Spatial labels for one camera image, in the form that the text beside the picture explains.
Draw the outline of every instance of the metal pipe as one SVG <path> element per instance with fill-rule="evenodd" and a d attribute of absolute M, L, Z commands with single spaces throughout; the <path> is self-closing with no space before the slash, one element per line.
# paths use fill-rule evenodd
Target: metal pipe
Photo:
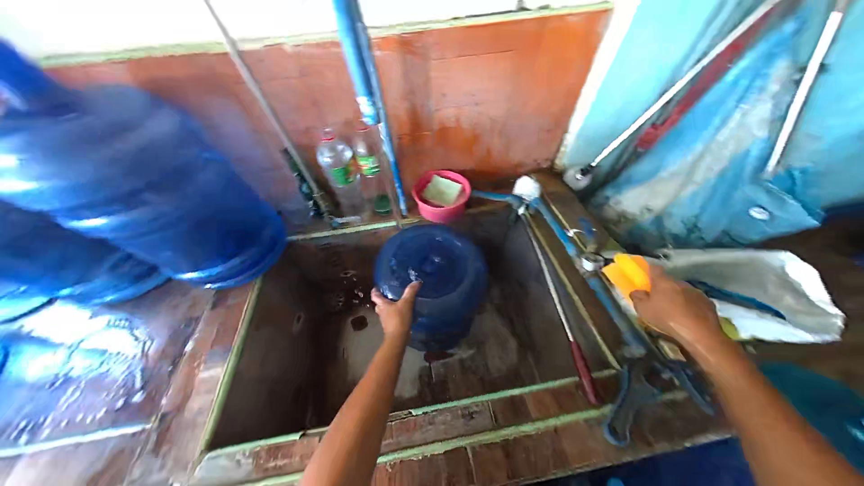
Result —
<path fill-rule="evenodd" d="M 591 162 L 587 166 L 586 169 L 591 170 L 596 167 L 601 160 L 606 158 L 610 153 L 612 153 L 613 150 L 617 149 L 618 146 L 621 145 L 625 140 L 627 140 L 636 130 L 639 129 L 639 127 L 641 127 L 646 121 L 653 117 L 654 114 L 660 110 L 660 108 L 662 108 L 666 103 L 668 103 L 672 98 L 674 98 L 679 91 L 684 89 L 684 87 L 687 86 L 687 84 L 690 83 L 693 78 L 695 78 L 696 75 L 699 74 L 700 71 L 702 71 L 703 68 L 705 68 L 711 61 L 713 61 L 718 54 L 723 52 L 729 46 L 729 44 L 735 42 L 735 40 L 738 39 L 741 34 L 744 34 L 760 18 L 762 18 L 762 16 L 764 16 L 772 8 L 774 8 L 774 5 L 782 1 L 783 0 L 765 0 L 756 10 L 753 11 L 752 14 L 750 14 L 750 16 L 744 19 L 744 21 L 741 22 L 738 27 L 733 29 L 732 32 L 730 32 L 729 35 L 727 35 L 719 44 L 717 44 L 713 49 L 711 49 L 710 52 L 705 54 L 705 57 L 703 57 L 701 61 L 696 63 L 696 65 L 693 66 L 684 75 L 684 77 L 682 77 L 680 80 L 678 80 L 677 83 L 672 85 L 672 87 L 669 88 L 666 93 L 663 93 L 663 95 L 660 96 L 660 99 L 658 99 L 657 102 L 651 105 L 650 108 L 648 108 L 648 111 L 642 113 L 642 116 L 640 116 L 639 118 L 636 118 L 636 121 L 634 121 L 632 125 L 627 127 L 624 132 L 618 135 L 617 138 L 615 138 L 605 149 L 603 149 L 603 151 L 594 159 L 593 162 Z"/>
<path fill-rule="evenodd" d="M 792 98 L 792 103 L 789 105 L 789 111 L 786 113 L 786 119 L 783 120 L 783 126 L 780 127 L 777 143 L 774 144 L 774 150 L 772 150 L 765 170 L 762 172 L 762 176 L 765 179 L 774 176 L 777 170 L 780 157 L 783 156 L 786 144 L 789 142 L 789 136 L 792 134 L 792 129 L 795 128 L 795 123 L 798 121 L 798 115 L 801 114 L 801 109 L 804 108 L 804 101 L 807 100 L 807 95 L 810 94 L 810 89 L 813 87 L 813 81 L 816 79 L 816 75 L 819 74 L 819 67 L 822 65 L 822 61 L 831 47 L 834 35 L 840 28 L 840 22 L 843 20 L 842 9 L 844 6 L 845 2 L 838 2 L 835 10 L 828 15 L 828 21 L 825 23 L 822 35 L 819 36 L 816 48 L 813 49 L 810 61 L 807 62 L 807 68 L 804 70 L 804 76 L 801 78 L 801 83 L 795 91 L 795 97 Z"/>
<path fill-rule="evenodd" d="M 531 245 L 534 247 L 534 253 L 537 254 L 537 259 L 540 260 L 540 269 L 543 271 L 543 278 L 546 280 L 546 286 L 549 287 L 549 293 L 552 296 L 552 302 L 555 303 L 555 309 L 558 311 L 558 316 L 561 318 L 561 323 L 564 326 L 564 332 L 567 333 L 567 339 L 570 341 L 570 352 L 573 355 L 573 363 L 576 365 L 576 371 L 579 373 L 579 379 L 582 382 L 582 387 L 585 389 L 585 398 L 592 405 L 599 405 L 600 399 L 597 396 L 597 390 L 594 388 L 594 379 L 591 377 L 591 368 L 588 366 L 588 360 L 585 359 L 585 353 L 576 338 L 573 336 L 573 330 L 570 328 L 570 321 L 567 319 L 567 314 L 564 312 L 564 307 L 561 304 L 561 298 L 555 288 L 555 282 L 552 280 L 552 274 L 549 267 L 546 265 L 546 258 L 540 250 L 540 245 L 537 243 L 537 237 L 531 230 L 528 224 L 528 216 L 522 214 L 522 220 L 525 224 L 525 231 L 528 232 L 528 237 L 531 240 Z"/>
<path fill-rule="evenodd" d="M 240 72 L 240 76 L 243 78 L 243 82 L 246 84 L 246 87 L 249 88 L 249 91 L 251 91 L 252 94 L 255 96 L 255 100 L 258 102 L 258 105 L 264 112 L 264 116 L 267 117 L 267 121 L 270 122 L 270 125 L 276 131 L 276 135 L 279 137 L 279 141 L 282 143 L 284 149 L 288 152 L 291 158 L 294 159 L 294 161 L 297 163 L 297 168 L 303 174 L 303 177 L 306 178 L 306 183 L 308 183 L 309 188 L 312 189 L 312 198 L 318 204 L 318 207 L 324 214 L 324 218 L 331 221 L 333 219 L 333 216 L 330 214 L 330 208 L 327 205 L 327 202 L 322 197 L 323 193 L 321 192 L 321 188 L 318 187 L 318 184 L 312 177 L 312 173 L 309 172 L 309 169 L 306 167 L 306 163 L 303 162 L 303 159 L 300 157 L 300 153 L 297 151 L 297 148 L 294 146 L 294 144 L 291 143 L 291 140 L 288 138 L 288 132 L 285 130 L 285 127 L 282 125 L 282 121 L 279 120 L 279 117 L 273 110 L 273 106 L 270 104 L 270 102 L 267 100 L 267 97 L 264 95 L 264 92 L 261 90 L 261 86 L 258 84 L 258 81 L 255 79 L 252 71 L 246 65 L 245 61 L 243 61 L 243 55 L 240 53 L 237 42 L 234 40 L 233 37 L 231 37 L 231 34 L 228 32 L 225 24 L 222 23 L 222 20 L 219 18 L 219 15 L 216 13 L 216 9 L 214 9 L 213 5 L 210 3 L 210 0 L 204 0 L 204 4 L 207 6 L 207 10 L 210 11 L 210 15 L 213 17 L 213 21 L 216 22 L 216 26 L 219 27 L 219 32 L 222 34 L 222 42 L 225 44 L 225 47 L 228 50 L 228 55 L 231 56 L 232 61 L 234 61 L 234 65 Z"/>
<path fill-rule="evenodd" d="M 390 133 L 390 125 L 387 122 L 387 111 L 384 109 L 381 80 L 378 77 L 375 57 L 372 54 L 372 43 L 369 40 L 369 32 L 366 30 L 366 25 L 363 23 L 360 6 L 357 0 L 334 0 L 333 5 L 336 10 L 339 40 L 342 44 L 342 52 L 345 55 L 348 73 L 351 75 L 354 84 L 357 104 L 359 105 L 360 112 L 363 114 L 363 121 L 367 125 L 378 125 L 384 153 L 390 162 L 390 170 L 399 201 L 399 209 L 403 215 L 407 216 L 408 206 L 405 202 L 402 177 L 399 174 L 396 150 L 393 146 L 393 137 Z"/>

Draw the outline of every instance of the white wall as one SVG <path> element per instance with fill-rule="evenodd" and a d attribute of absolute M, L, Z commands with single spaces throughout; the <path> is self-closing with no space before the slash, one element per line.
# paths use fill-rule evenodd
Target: white wall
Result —
<path fill-rule="evenodd" d="M 524 2 L 529 8 L 547 3 Z M 367 25 L 386 26 L 513 10 L 516 0 L 361 0 L 360 4 Z M 238 39 L 336 30 L 328 0 L 213 0 L 213 5 Z M 6 0 L 0 2 L 0 35 L 34 57 L 221 40 L 203 0 Z"/>

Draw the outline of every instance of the plastic bottle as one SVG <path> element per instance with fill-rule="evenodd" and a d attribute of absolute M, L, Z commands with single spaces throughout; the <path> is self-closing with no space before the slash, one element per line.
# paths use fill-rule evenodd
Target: plastic bottle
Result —
<path fill-rule="evenodd" d="M 0 320 L 51 297 L 84 305 L 119 302 L 167 279 L 155 266 L 44 214 L 0 202 L 0 227 Z"/>
<path fill-rule="evenodd" d="M 366 210 L 376 214 L 389 214 L 390 197 L 387 195 L 387 180 L 381 171 L 378 158 L 377 129 L 363 125 L 354 134 L 354 156 L 359 169 L 360 193 Z"/>
<path fill-rule="evenodd" d="M 351 163 L 353 150 L 336 138 L 333 129 L 324 129 L 321 143 L 315 152 L 318 164 L 330 181 L 343 216 L 354 216 L 363 212 L 363 200 L 357 183 L 357 172 Z"/>
<path fill-rule="evenodd" d="M 156 96 L 66 89 L 1 42 L 0 92 L 0 199 L 210 288 L 255 278 L 284 249 L 276 211 Z"/>

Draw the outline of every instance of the water gallon container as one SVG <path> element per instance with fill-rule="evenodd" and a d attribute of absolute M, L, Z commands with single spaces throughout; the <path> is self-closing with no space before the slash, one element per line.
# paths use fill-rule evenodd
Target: water gallon container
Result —
<path fill-rule="evenodd" d="M 104 240 L 0 202 L 0 320 L 51 297 L 84 305 L 137 297 L 168 278 Z"/>
<path fill-rule="evenodd" d="M 387 240 L 375 262 L 375 285 L 398 300 L 413 280 L 423 285 L 414 303 L 410 346 L 446 351 L 468 335 L 486 296 L 488 269 L 479 248 L 444 225 L 417 225 Z"/>
<path fill-rule="evenodd" d="M 264 272 L 276 211 L 184 112 L 129 86 L 67 89 L 0 42 L 0 199 L 208 288 Z"/>

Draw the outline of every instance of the wet countertop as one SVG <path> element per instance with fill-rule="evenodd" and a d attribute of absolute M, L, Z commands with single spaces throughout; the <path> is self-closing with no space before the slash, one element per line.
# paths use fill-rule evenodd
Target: wet countertop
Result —
<path fill-rule="evenodd" d="M 561 210 L 564 220 L 587 215 L 559 180 L 540 178 L 544 194 Z M 805 250 L 796 249 L 825 272 L 818 261 L 806 257 Z M 847 273 L 854 270 L 848 265 L 844 268 Z M 832 288 L 830 275 L 826 281 L 836 294 L 839 287 Z M 69 333 L 63 337 L 65 342 L 88 350 L 85 357 L 93 356 L 93 349 L 112 346 L 120 356 L 106 360 L 97 353 L 89 361 L 84 359 L 84 368 L 111 370 L 99 380 L 76 381 L 75 373 L 67 373 L 61 376 L 65 380 L 37 380 L 38 387 L 15 393 L 0 388 L 3 400 L 15 403 L 17 413 L 0 418 L 0 452 L 6 451 L 0 453 L 4 456 L 0 457 L 2 483 L 184 484 L 196 468 L 204 473 L 199 479 L 214 484 L 265 478 L 273 484 L 295 482 L 297 476 L 290 473 L 302 470 L 323 431 L 310 432 L 291 443 L 210 457 L 215 462 L 201 455 L 219 387 L 231 368 L 229 356 L 257 291 L 255 283 L 213 292 L 168 282 L 128 303 L 92 311 L 55 303 L 16 322 L 30 337 L 40 337 L 38 329 L 46 329 L 42 326 L 84 326 L 90 332 Z M 848 356 L 861 352 L 861 339 L 856 338 L 861 326 L 851 325 L 860 320 L 861 313 L 850 310 L 842 296 L 837 303 L 850 319 L 843 342 L 794 347 L 763 344 L 758 347 L 759 355 L 782 355 L 860 389 L 861 373 L 850 371 L 854 361 Z M 115 341 L 121 344 L 107 344 Z M 838 349 L 848 353 L 838 354 Z M 613 374 L 598 377 L 598 385 L 609 399 L 617 393 Z M 415 417 L 391 417 L 373 483 L 526 482 L 731 434 L 722 417 L 704 415 L 685 393 L 669 390 L 664 400 L 638 416 L 631 444 L 614 447 L 602 437 L 605 409 L 589 409 L 575 390 L 550 387 Z M 447 447 L 420 457 L 405 452 L 406 447 L 417 449 L 422 447 L 417 444 L 433 440 L 443 440 L 439 444 Z M 246 462 L 252 468 L 249 476 L 230 480 L 221 476 L 226 466 L 246 467 Z M 214 465 L 219 474 L 207 476 Z"/>
<path fill-rule="evenodd" d="M 210 413 L 252 288 L 171 281 L 129 302 L 58 301 L 5 324 L 3 483 L 169 483 L 197 454 L 187 422 Z"/>

